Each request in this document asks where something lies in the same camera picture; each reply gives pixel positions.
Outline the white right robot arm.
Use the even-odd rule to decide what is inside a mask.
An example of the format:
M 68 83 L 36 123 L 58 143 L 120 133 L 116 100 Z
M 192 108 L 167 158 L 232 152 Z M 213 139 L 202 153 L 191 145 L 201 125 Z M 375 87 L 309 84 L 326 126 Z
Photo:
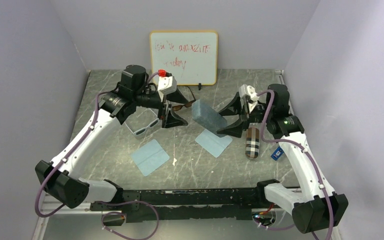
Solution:
M 332 237 L 349 202 L 345 194 L 336 193 L 317 164 L 303 125 L 290 112 L 290 93 L 284 84 L 271 84 L 258 93 L 251 85 L 242 85 L 232 101 L 218 113 L 238 116 L 238 120 L 217 130 L 218 134 L 240 137 L 251 123 L 260 123 L 259 139 L 277 143 L 288 158 L 297 177 L 300 192 L 287 189 L 271 180 L 255 193 L 260 207 L 271 203 L 291 215 L 294 226 L 303 234 L 327 230 L 326 239 Z

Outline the blue glasses case green lining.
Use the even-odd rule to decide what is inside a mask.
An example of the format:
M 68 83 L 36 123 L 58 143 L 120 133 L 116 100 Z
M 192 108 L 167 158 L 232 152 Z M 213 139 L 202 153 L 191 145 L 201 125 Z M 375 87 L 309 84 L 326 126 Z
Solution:
M 225 136 L 217 131 L 227 127 L 228 121 L 205 102 L 200 99 L 195 101 L 191 106 L 191 114 L 192 119 L 206 130 L 219 137 Z

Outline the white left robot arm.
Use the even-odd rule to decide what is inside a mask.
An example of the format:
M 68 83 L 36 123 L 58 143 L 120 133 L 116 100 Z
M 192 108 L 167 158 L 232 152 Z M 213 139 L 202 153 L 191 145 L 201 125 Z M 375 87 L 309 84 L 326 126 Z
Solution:
M 37 163 L 34 170 L 40 189 L 36 198 L 47 193 L 70 209 L 84 202 L 103 202 L 110 210 L 119 209 L 123 189 L 110 180 L 82 179 L 86 163 L 101 142 L 138 107 L 157 111 L 156 120 L 164 129 L 187 126 L 187 121 L 172 109 L 172 103 L 186 101 L 172 73 L 159 69 L 148 74 L 140 65 L 128 65 L 114 89 L 95 96 L 93 114 L 77 136 L 52 160 Z

